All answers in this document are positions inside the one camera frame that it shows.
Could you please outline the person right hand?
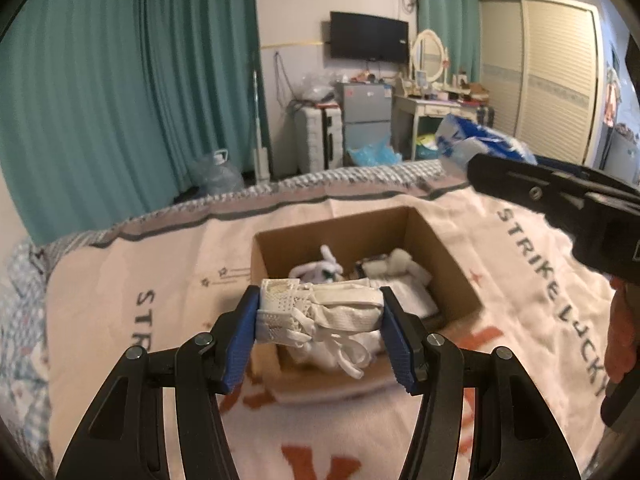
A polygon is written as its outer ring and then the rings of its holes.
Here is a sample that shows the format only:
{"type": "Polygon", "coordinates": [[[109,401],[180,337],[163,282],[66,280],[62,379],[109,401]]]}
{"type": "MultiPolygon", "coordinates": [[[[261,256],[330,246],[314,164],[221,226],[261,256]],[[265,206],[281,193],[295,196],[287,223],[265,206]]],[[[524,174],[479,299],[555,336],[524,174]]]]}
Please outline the person right hand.
{"type": "Polygon", "coordinates": [[[611,302],[604,366],[611,382],[619,384],[636,365],[637,333],[626,301],[626,284],[620,278],[611,278],[610,284],[615,294],[611,302]]]}

